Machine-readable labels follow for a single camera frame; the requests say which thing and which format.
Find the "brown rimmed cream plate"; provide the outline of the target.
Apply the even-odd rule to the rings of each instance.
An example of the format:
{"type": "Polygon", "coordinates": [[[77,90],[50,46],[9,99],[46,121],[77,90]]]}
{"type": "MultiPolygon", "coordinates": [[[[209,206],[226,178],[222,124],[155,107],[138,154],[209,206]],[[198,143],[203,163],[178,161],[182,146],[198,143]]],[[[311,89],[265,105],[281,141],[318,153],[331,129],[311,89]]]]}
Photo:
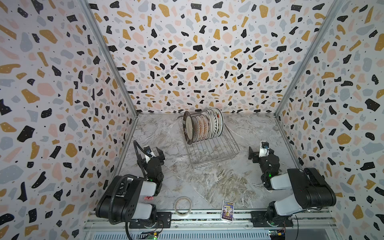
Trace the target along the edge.
{"type": "Polygon", "coordinates": [[[183,134],[188,145],[193,142],[193,121],[190,113],[185,111],[183,116],[183,134]]]}

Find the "black white striped plate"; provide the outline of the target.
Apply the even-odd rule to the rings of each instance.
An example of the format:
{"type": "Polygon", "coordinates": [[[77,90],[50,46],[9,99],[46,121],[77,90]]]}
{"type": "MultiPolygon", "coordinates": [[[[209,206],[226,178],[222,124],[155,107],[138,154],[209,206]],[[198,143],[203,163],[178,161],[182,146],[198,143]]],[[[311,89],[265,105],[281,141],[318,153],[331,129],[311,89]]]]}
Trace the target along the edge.
{"type": "Polygon", "coordinates": [[[210,139],[213,139],[219,136],[219,133],[221,131],[221,127],[219,126],[219,123],[221,122],[221,120],[216,110],[207,110],[207,113],[210,116],[210,122],[211,122],[210,139]]]}

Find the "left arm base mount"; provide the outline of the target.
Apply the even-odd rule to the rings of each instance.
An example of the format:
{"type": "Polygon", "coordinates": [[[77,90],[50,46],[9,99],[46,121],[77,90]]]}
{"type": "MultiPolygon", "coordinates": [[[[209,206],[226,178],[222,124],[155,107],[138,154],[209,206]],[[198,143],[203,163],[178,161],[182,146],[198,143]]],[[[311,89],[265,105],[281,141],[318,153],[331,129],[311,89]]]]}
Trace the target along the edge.
{"type": "Polygon", "coordinates": [[[130,229],[169,229],[171,227],[172,212],[157,212],[146,220],[133,220],[130,229]]]}

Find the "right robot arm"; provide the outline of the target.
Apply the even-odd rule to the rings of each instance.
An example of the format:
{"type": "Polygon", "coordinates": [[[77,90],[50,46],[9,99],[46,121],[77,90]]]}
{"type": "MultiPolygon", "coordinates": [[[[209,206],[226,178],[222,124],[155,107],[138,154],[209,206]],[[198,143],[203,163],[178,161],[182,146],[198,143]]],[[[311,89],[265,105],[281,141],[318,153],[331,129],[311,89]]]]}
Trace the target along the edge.
{"type": "Polygon", "coordinates": [[[248,159],[259,165],[263,186],[269,191],[292,190],[279,201],[269,203],[265,211],[252,211],[254,227],[292,227],[291,217],[308,210],[322,210],[336,204],[337,198],[330,185],[315,168],[287,169],[280,173],[280,159],[269,143],[262,142],[260,150],[249,148],[248,159]]]}

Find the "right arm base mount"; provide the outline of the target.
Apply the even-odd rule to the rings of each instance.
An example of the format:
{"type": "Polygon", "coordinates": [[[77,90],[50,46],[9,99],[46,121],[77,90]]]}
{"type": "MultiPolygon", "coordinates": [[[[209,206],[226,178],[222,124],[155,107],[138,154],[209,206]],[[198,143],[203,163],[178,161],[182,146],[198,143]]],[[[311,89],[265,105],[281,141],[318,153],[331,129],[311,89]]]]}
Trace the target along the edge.
{"type": "Polygon", "coordinates": [[[254,228],[267,227],[293,227],[293,221],[289,216],[279,216],[276,213],[268,211],[252,211],[251,222],[254,228]]]}

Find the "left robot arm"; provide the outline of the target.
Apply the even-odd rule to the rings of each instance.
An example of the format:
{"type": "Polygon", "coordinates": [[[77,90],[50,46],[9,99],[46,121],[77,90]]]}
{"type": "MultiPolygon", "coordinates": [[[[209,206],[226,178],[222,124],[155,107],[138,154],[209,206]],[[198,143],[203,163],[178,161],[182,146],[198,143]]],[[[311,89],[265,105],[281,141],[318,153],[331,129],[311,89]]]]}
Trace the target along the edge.
{"type": "Polygon", "coordinates": [[[137,141],[133,141],[133,144],[143,176],[115,176],[98,202],[95,214],[112,225],[138,223],[145,228],[152,228],[158,222],[157,207],[142,203],[141,198],[155,197],[160,193],[165,156],[159,148],[156,148],[156,156],[151,147],[143,148],[137,141]]]}

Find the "watermelon pattern plate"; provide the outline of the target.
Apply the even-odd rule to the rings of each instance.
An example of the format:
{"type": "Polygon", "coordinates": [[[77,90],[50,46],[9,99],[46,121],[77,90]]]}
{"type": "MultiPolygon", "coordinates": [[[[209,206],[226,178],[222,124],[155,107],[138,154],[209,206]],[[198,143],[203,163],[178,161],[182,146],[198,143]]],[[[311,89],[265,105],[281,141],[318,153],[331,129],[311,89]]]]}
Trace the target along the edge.
{"type": "Polygon", "coordinates": [[[217,113],[218,113],[218,122],[219,122],[219,135],[218,137],[220,137],[222,134],[223,134],[223,131],[224,131],[224,119],[223,119],[223,115],[222,115],[222,112],[217,109],[217,113]]]}

